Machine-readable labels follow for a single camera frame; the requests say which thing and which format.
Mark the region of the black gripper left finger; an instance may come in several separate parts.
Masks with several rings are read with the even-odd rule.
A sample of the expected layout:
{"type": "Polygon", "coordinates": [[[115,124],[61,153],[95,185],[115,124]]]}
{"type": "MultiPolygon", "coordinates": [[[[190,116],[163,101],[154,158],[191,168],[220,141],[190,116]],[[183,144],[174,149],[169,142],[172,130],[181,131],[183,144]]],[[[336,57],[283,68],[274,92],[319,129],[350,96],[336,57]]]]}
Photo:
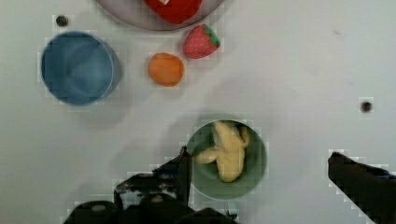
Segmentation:
{"type": "Polygon", "coordinates": [[[235,215],[189,207],[192,156],[186,147],[148,174],[118,184],[114,198],[76,206],[64,224],[238,224],[235,215]]]}

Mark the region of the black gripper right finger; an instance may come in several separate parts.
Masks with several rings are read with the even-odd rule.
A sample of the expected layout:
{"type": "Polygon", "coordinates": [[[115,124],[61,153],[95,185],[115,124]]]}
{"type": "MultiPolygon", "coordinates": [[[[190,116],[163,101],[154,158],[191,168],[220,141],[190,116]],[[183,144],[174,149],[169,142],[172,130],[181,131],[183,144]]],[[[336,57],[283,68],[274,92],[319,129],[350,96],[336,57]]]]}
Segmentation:
{"type": "Polygon", "coordinates": [[[328,177],[375,224],[395,224],[396,179],[382,168],[334,152],[328,177]]]}

